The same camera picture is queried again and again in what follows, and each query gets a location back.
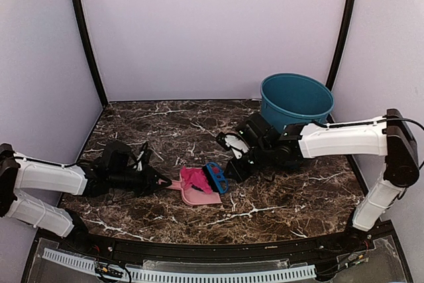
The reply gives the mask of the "blue hand brush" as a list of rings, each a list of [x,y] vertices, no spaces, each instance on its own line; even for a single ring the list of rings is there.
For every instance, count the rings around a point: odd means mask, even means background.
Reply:
[[[229,183],[222,168],[215,162],[208,162],[202,167],[210,188],[218,194],[225,194],[229,189]]]

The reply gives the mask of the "pink plastic dustpan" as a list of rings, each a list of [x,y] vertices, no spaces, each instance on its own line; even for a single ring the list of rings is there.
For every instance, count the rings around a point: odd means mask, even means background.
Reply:
[[[167,189],[180,191],[183,202],[188,205],[211,205],[222,203],[221,197],[217,192],[206,194],[193,188],[185,190],[183,188],[183,182],[180,177],[180,173],[179,179],[172,180],[172,185],[167,187]]]

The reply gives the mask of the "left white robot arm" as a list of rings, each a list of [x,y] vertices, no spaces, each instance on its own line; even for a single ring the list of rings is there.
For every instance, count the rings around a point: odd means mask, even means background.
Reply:
[[[45,229],[61,238],[79,254],[93,249],[93,238],[86,234],[79,216],[54,207],[25,193],[26,189],[48,190],[95,198],[111,189],[136,196],[147,196],[171,186],[171,179],[149,164],[152,151],[144,143],[139,154],[129,145],[114,141],[105,146],[92,162],[58,164],[29,158],[1,144],[1,216],[18,219]]]

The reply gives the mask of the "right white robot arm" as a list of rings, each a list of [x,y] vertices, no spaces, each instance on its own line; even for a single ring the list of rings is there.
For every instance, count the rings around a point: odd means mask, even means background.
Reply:
[[[420,175],[423,163],[418,159],[417,142],[397,109],[365,121],[346,123],[296,123],[282,132],[254,113],[235,133],[219,133],[216,141],[231,150],[225,176],[245,181],[261,166],[291,166],[305,159],[332,155],[369,154],[384,157],[384,171],[355,208],[351,226],[338,239],[338,246],[351,253],[362,244],[364,232],[395,200],[402,197]]]

